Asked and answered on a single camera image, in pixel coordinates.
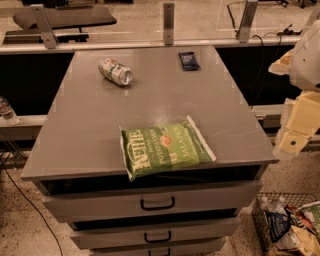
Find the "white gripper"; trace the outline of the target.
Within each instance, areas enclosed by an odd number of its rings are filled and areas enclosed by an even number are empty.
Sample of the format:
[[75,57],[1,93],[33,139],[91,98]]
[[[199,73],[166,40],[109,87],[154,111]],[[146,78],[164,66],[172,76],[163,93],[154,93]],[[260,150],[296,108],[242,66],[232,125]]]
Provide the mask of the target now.
[[278,160],[290,160],[299,155],[320,129],[320,20],[268,71],[275,75],[289,74],[293,86],[309,90],[302,91],[295,100],[287,98],[282,110],[273,155]]

